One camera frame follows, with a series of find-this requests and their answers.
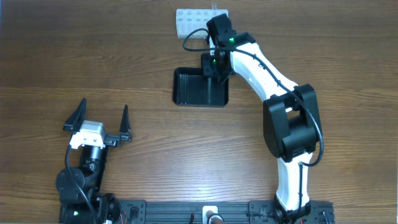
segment wood grain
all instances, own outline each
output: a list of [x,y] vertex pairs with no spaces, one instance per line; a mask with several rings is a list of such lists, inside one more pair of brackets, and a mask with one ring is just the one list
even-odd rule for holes
[[[299,85],[317,90],[326,151],[309,194],[338,223],[395,223],[398,152],[397,1],[217,1],[238,32]],[[63,122],[117,132],[129,105],[134,140],[109,154],[103,192],[148,201],[270,200],[277,166],[262,104],[239,76],[224,108],[173,104],[173,71],[197,67],[175,10],[209,1],[3,0],[0,31],[0,222],[57,222]],[[202,47],[193,40],[190,45]],[[79,152],[71,155],[76,164]]]

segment wire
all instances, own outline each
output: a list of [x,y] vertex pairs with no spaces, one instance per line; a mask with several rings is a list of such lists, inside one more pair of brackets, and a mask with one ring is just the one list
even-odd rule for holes
[[68,145],[67,153],[65,154],[65,168],[66,168],[66,170],[67,170],[67,172],[69,174],[69,179],[73,182],[75,187],[80,191],[81,196],[83,197],[83,199],[86,202],[88,208],[90,209],[91,215],[93,216],[94,224],[97,224],[97,213],[95,212],[95,209],[94,209],[93,205],[88,200],[86,194],[81,189],[81,187],[79,186],[79,183],[75,179],[75,176],[72,174],[72,171],[70,170],[70,167],[69,167],[69,154],[70,154],[70,149],[71,148],[72,148],[71,145]]
[[197,30],[192,31],[190,34],[187,35],[187,37],[184,39],[184,41],[182,42],[182,47],[187,50],[187,51],[191,51],[191,52],[201,52],[201,51],[208,51],[208,50],[224,50],[224,51],[229,51],[229,52],[239,52],[242,54],[246,54],[250,57],[252,57],[253,59],[256,59],[260,65],[262,66],[262,68],[264,70],[267,70],[267,72],[269,73],[269,75],[274,79],[274,81],[278,84],[278,86],[280,86],[282,89],[284,89],[289,95],[293,96],[294,100],[298,103],[298,105],[300,105],[303,110],[305,110],[305,112],[309,115],[309,117],[312,120],[312,123],[314,125],[315,128],[315,132],[317,133],[317,137],[319,139],[319,153],[318,153],[318,157],[315,160],[315,162],[313,163],[305,163],[305,162],[299,162],[298,166],[300,167],[300,187],[299,187],[299,203],[298,203],[298,212],[297,215],[300,213],[300,209],[301,209],[301,204],[302,204],[302,172],[303,172],[303,166],[307,166],[307,167],[314,167],[317,164],[319,164],[319,162],[322,160],[323,157],[323,151],[325,149],[325,145],[323,142],[323,136],[322,136],[322,132],[319,128],[319,125],[317,123],[317,121],[315,120],[315,118],[313,117],[313,115],[311,114],[310,110],[305,106],[304,102],[300,99],[300,97],[295,94],[293,91],[291,91],[290,89],[288,89],[286,86],[284,86],[280,80],[277,79],[277,77],[274,75],[274,73],[271,71],[271,69],[256,55],[254,54],[250,54],[247,51],[244,50],[240,50],[237,49],[236,47],[212,47],[212,48],[207,48],[207,49],[190,49],[187,46],[185,46],[185,44],[187,43],[188,39],[196,32],[198,31],[205,31],[207,32],[207,35],[209,35],[209,31],[207,29],[204,28],[200,28]]

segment wooden surface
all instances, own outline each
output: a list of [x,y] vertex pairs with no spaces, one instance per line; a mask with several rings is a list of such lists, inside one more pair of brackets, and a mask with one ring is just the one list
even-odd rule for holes
[[[148,201],[272,199],[277,164],[262,137],[262,103],[241,77],[231,77],[224,108],[172,101],[175,68],[200,66],[200,53],[181,48],[175,11],[210,4],[3,0],[0,222],[58,221],[55,178],[69,138],[62,126],[83,97],[86,117],[112,133],[124,104],[130,109],[134,139],[111,150],[103,192]],[[395,223],[397,1],[218,6],[286,77],[317,90],[326,149],[309,171],[311,198],[334,202],[338,223]]]

